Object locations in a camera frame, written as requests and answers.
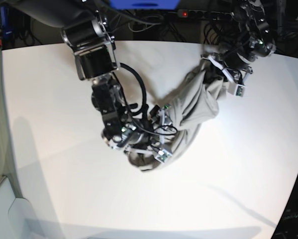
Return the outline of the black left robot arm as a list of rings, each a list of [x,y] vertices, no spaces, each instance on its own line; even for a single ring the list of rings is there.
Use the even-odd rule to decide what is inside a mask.
[[[215,46],[205,55],[206,79],[242,85],[253,73],[251,64],[272,55],[276,44],[261,1],[233,0],[230,9],[230,21],[211,17],[206,24],[204,42]]]

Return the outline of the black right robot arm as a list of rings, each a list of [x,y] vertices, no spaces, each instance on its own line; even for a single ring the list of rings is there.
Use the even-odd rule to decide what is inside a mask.
[[[139,74],[119,63],[106,16],[95,4],[78,0],[10,0],[8,4],[33,19],[61,30],[71,48],[79,79],[91,81],[92,103],[104,124],[102,138],[117,150],[152,155],[165,161],[172,155],[165,139],[177,133],[162,109],[147,115],[147,94]],[[129,71],[142,92],[142,103],[129,104],[115,72]]]

